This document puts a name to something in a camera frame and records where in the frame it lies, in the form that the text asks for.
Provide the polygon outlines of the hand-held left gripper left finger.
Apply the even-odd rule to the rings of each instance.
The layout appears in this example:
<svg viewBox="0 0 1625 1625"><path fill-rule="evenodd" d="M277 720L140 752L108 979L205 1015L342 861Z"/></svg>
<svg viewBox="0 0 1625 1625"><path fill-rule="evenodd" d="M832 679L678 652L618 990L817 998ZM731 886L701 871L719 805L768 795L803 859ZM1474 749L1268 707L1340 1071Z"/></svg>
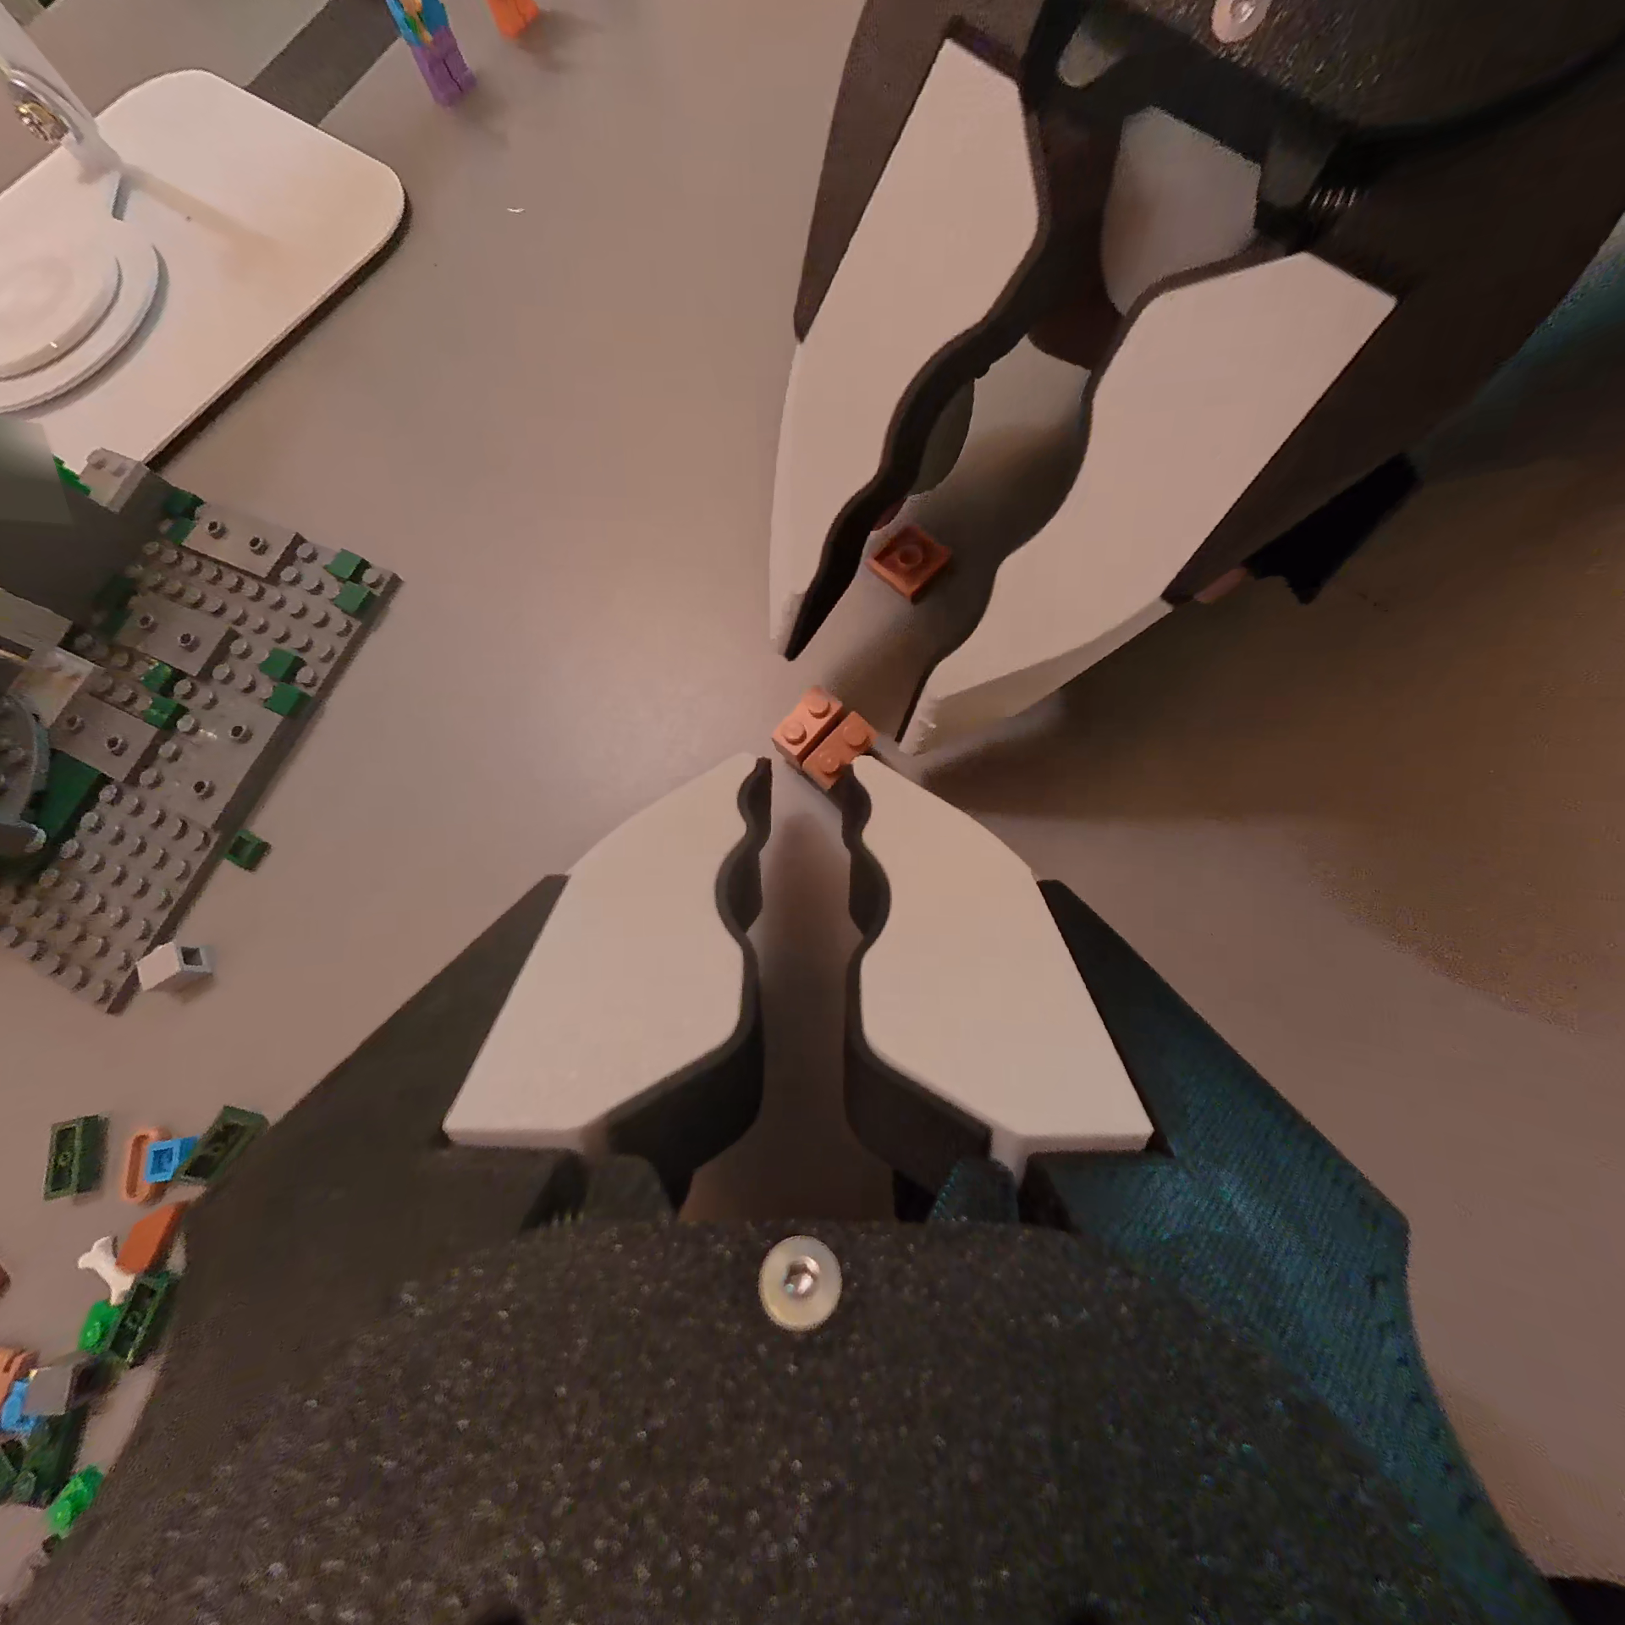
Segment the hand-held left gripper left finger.
<svg viewBox="0 0 1625 1625"><path fill-rule="evenodd" d="M701 1166L745 1135L770 799L767 758L725 758L567 871L447 1109L452 1144Z"/></svg>

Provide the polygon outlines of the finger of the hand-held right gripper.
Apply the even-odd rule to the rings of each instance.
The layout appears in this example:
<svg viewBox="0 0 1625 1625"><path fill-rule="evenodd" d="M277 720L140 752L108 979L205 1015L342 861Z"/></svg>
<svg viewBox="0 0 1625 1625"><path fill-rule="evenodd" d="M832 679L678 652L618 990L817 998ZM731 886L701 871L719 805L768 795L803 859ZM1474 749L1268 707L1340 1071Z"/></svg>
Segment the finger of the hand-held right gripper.
<svg viewBox="0 0 1625 1625"><path fill-rule="evenodd" d="M1094 259L1094 134L1029 110L944 39L797 338L775 464L767 618L797 659L953 397Z"/></svg>
<svg viewBox="0 0 1625 1625"><path fill-rule="evenodd" d="M929 672L902 751L1010 720L1161 622L1175 578L1394 305L1309 253L1153 289L1092 378L1073 488Z"/></svg>

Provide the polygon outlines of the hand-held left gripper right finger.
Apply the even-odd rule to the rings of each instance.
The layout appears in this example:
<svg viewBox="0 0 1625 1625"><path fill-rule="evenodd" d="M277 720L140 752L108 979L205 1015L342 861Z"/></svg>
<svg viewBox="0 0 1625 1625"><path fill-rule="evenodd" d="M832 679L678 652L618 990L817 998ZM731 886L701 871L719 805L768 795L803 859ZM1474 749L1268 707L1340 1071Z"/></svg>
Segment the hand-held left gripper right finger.
<svg viewBox="0 0 1625 1625"><path fill-rule="evenodd" d="M880 758L843 784L846 1109L894 1166L1142 1152L1152 1120L1031 868Z"/></svg>

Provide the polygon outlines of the brown square plate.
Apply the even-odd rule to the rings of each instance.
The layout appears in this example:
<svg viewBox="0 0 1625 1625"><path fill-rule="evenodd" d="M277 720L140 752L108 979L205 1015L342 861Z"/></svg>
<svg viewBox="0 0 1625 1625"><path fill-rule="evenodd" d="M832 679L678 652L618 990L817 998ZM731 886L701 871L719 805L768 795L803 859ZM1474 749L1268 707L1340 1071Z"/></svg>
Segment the brown square plate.
<svg viewBox="0 0 1625 1625"><path fill-rule="evenodd" d="M908 602L920 600L953 566L953 550L919 524L894 531L870 558L870 572Z"/></svg>

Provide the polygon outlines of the brown brick stack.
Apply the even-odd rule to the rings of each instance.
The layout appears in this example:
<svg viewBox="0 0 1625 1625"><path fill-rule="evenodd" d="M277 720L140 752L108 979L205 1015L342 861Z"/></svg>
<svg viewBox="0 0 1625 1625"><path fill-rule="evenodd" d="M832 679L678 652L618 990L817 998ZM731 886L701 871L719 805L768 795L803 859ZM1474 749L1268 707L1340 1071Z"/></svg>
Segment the brown brick stack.
<svg viewBox="0 0 1625 1625"><path fill-rule="evenodd" d="M825 687L803 691L770 738L782 757L825 791L878 744L875 728Z"/></svg>

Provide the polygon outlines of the grey brick model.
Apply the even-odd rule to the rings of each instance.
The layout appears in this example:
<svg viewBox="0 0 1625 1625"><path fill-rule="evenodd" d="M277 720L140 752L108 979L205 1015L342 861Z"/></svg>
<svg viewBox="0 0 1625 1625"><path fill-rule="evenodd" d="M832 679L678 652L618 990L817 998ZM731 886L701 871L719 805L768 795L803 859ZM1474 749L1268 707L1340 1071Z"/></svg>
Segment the grey brick model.
<svg viewBox="0 0 1625 1625"><path fill-rule="evenodd" d="M4 957L118 1015L395 597L375 560L4 440Z"/></svg>

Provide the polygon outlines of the purple teal brick figure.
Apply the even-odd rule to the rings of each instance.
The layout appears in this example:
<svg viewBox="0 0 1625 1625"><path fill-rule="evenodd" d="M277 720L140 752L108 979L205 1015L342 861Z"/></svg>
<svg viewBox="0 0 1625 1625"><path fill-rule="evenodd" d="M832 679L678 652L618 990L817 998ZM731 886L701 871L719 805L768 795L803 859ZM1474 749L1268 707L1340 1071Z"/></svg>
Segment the purple teal brick figure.
<svg viewBox="0 0 1625 1625"><path fill-rule="evenodd" d="M478 77L459 52L444 2L387 0L386 7L437 106L455 106L478 86Z"/></svg>

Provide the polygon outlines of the white stand base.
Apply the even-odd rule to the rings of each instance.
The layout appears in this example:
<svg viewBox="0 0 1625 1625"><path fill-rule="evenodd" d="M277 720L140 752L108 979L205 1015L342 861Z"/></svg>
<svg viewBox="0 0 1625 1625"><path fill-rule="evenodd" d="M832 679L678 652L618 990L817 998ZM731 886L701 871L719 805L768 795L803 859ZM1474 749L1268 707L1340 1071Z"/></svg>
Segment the white stand base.
<svg viewBox="0 0 1625 1625"><path fill-rule="evenodd" d="M203 70L90 113L4 14L4 115L48 154L4 188L4 439L81 466L166 454L403 221L383 162Z"/></svg>

